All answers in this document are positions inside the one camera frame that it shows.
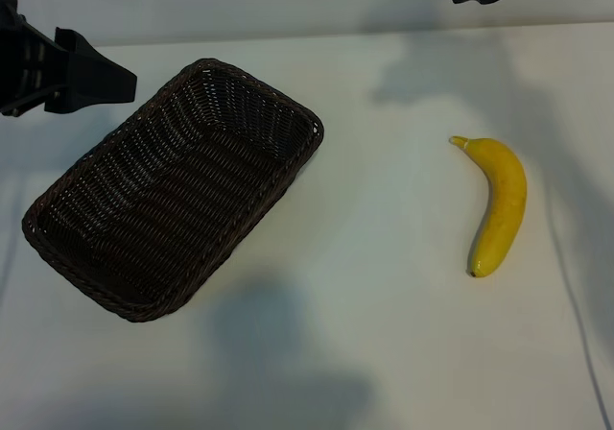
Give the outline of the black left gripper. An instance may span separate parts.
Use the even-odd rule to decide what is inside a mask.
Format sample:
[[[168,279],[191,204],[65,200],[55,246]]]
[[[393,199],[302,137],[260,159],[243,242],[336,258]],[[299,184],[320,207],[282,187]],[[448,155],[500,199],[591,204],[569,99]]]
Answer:
[[[137,77],[81,34],[56,28],[55,43],[64,50],[60,91],[44,80],[52,70],[46,55],[55,49],[53,42],[18,12],[18,0],[1,0],[2,115],[21,116],[44,103],[46,112],[68,114],[101,103],[134,101]]]

